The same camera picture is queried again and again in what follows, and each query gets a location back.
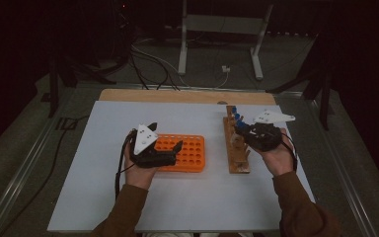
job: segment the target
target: metal frame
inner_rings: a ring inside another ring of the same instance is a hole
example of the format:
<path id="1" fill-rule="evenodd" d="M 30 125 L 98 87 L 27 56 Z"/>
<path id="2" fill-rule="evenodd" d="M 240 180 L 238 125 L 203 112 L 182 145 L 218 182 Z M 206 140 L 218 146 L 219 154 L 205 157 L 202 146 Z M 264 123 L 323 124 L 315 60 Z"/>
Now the metal frame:
<path id="1" fill-rule="evenodd" d="M 178 73 L 181 76 L 184 76 L 187 70 L 187 31 L 204 31 L 258 35 L 257 44 L 251 48 L 250 54 L 254 66 L 255 77 L 257 80 L 262 80 L 264 78 L 258 54 L 265 36 L 267 23 L 273 7 L 272 4 L 267 6 L 265 15 L 262 19 L 256 19 L 191 15 L 187 14 L 187 0 L 183 1 L 181 53 L 178 65 Z"/>
<path id="2" fill-rule="evenodd" d="M 71 93 L 63 93 L 63 97 L 61 100 L 61 107 L 63 108 L 66 102 L 70 99 Z M 301 94 L 299 93 L 281 93 L 277 97 L 289 97 L 294 99 L 299 99 Z M 320 125 L 319 118 L 317 116 L 319 107 L 316 101 L 306 101 L 307 106 L 309 108 L 310 114 L 312 116 L 312 120 L 315 122 L 316 129 L 319 130 L 321 138 L 327 144 L 328 152 L 331 154 L 333 162 L 335 164 L 337 175 L 340 179 L 341 187 L 343 188 L 343 192 L 349 202 L 350 208 L 355 216 L 355 220 L 361 230 L 363 236 L 378 236 L 375 231 L 374 226 L 371 223 L 371 220 L 365 210 L 365 206 L 363 205 L 361 198 L 353 186 L 352 180 L 350 179 L 346 167 L 343 164 L 343 160 L 340 155 L 334 149 L 334 143 L 331 139 L 326 135 L 325 131 Z M 55 127 L 55 123 L 60 116 L 60 112 L 62 108 L 57 110 L 55 116 L 47 121 L 44 129 L 39 135 L 36 143 L 33 145 L 29 155 L 26 157 L 23 164 L 20 166 L 17 173 L 12 178 L 8 187 L 6 188 L 3 196 L 0 198 L 0 229 L 2 224 L 4 223 L 11 207 L 13 206 L 15 200 L 17 199 L 19 193 L 21 192 L 24 184 L 29 177 L 32 169 L 35 166 L 35 163 L 42 152 L 43 148 L 46 145 L 48 137 L 51 133 L 51 130 Z"/>

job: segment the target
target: hand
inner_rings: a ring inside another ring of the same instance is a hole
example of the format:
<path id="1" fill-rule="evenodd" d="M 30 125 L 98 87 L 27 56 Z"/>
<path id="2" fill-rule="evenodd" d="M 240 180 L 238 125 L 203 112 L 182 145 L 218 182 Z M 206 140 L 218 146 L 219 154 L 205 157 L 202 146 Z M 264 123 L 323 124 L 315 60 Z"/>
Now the hand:
<path id="1" fill-rule="evenodd" d="M 149 190 L 152 184 L 153 177 L 155 176 L 158 167 L 155 168 L 140 168 L 130 160 L 130 143 L 128 142 L 124 150 L 125 162 L 124 167 L 132 166 L 125 171 L 125 183 L 128 185 L 136 186 L 138 188 Z"/>
<path id="2" fill-rule="evenodd" d="M 287 134 L 285 128 L 281 128 L 281 133 Z M 288 137 L 282 135 L 282 141 L 293 149 L 293 145 L 289 141 Z M 274 175 L 279 176 L 288 172 L 293 171 L 293 159 L 291 157 L 291 151 L 289 151 L 282 144 L 278 145 L 275 149 L 262 152 L 261 150 L 255 149 L 263 157 L 266 167 Z"/>

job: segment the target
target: person's left hand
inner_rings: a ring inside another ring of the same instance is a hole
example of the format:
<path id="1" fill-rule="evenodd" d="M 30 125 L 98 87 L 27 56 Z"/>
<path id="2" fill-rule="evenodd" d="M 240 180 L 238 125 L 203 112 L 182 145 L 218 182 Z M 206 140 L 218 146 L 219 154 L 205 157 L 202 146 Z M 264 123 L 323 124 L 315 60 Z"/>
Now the person's left hand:
<path id="1" fill-rule="evenodd" d="M 124 169 L 134 164 L 130 160 L 130 152 L 130 143 L 128 142 L 124 150 Z M 144 190 L 149 190 L 153 177 L 158 169 L 159 167 L 140 168 L 137 165 L 133 165 L 133 167 L 125 171 L 125 183 Z"/>

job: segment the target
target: wooden peg board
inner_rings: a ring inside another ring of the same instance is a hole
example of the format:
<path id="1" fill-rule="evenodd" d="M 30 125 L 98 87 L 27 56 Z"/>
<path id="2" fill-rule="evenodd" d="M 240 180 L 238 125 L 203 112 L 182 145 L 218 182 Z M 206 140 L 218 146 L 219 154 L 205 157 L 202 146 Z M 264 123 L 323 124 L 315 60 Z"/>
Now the wooden peg board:
<path id="1" fill-rule="evenodd" d="M 248 156 L 251 152 L 245 143 L 243 136 L 236 134 L 236 120 L 232 114 L 234 106 L 226 106 L 227 117 L 223 118 L 224 134 L 226 138 L 227 158 L 229 162 L 230 174 L 249 174 Z"/>

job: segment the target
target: table leg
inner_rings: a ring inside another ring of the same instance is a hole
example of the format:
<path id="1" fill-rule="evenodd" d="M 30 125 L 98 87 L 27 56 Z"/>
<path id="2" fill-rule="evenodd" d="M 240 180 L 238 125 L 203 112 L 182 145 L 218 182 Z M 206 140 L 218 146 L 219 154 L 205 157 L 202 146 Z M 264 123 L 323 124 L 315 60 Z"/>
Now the table leg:
<path id="1" fill-rule="evenodd" d="M 181 36 L 181 53 L 178 74 L 184 76 L 187 67 L 187 0 L 183 0 L 183 29 Z"/>
<path id="2" fill-rule="evenodd" d="M 272 11 L 272 7 L 273 7 L 272 4 L 268 5 L 264 18 L 263 18 L 263 23 L 261 25 L 260 33 L 258 34 L 257 44 L 255 45 L 255 47 L 251 48 L 252 64 L 254 66 L 255 77 L 257 78 L 257 80 L 262 80 L 264 78 L 263 70 L 261 69 L 261 64 L 260 64 L 260 59 L 258 57 L 258 54 L 260 52 L 261 44 L 263 43 L 263 39 L 266 33 L 266 27 L 269 21 L 269 16 Z"/>

